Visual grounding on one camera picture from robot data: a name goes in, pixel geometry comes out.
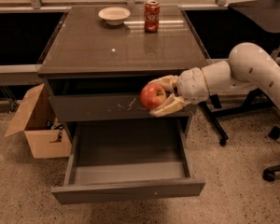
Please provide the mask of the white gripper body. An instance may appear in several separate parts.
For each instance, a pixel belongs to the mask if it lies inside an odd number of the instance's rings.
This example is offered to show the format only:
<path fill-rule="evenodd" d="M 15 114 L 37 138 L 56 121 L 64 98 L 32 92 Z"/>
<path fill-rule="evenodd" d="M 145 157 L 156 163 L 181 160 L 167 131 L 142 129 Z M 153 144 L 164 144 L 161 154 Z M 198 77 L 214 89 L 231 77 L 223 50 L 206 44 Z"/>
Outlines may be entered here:
<path fill-rule="evenodd" d="M 203 71 L 197 67 L 182 72 L 176 86 L 178 94 L 187 105 L 203 102 L 209 95 Z"/>

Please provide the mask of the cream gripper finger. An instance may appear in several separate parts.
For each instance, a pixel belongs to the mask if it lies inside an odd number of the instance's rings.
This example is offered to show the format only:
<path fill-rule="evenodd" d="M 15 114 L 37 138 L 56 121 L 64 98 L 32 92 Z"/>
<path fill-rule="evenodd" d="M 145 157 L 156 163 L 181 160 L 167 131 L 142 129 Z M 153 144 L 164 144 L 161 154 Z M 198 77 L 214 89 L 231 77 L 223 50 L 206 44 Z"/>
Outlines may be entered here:
<path fill-rule="evenodd" d="M 177 88 L 177 80 L 178 76 L 168 75 L 153 79 L 149 81 L 149 84 L 158 84 L 161 85 L 166 91 L 175 91 L 175 89 Z"/>
<path fill-rule="evenodd" d="M 186 101 L 182 96 L 176 96 L 174 93 L 171 93 L 164 103 L 151 110 L 150 114 L 155 117 L 163 117 L 173 114 L 187 105 L 189 105 L 189 101 Z"/>

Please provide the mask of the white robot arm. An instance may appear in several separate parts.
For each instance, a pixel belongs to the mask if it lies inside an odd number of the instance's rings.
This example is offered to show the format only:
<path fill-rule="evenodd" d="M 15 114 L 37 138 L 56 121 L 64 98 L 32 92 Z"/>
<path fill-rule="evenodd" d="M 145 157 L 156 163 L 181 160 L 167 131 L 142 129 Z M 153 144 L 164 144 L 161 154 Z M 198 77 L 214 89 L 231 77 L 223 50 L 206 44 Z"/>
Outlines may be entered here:
<path fill-rule="evenodd" d="M 235 46 L 226 61 L 194 67 L 178 76 L 169 75 L 152 82 L 170 93 L 162 105 L 150 112 L 155 117 L 196 105 L 214 94 L 252 88 L 263 91 L 280 110 L 280 66 L 253 43 Z"/>

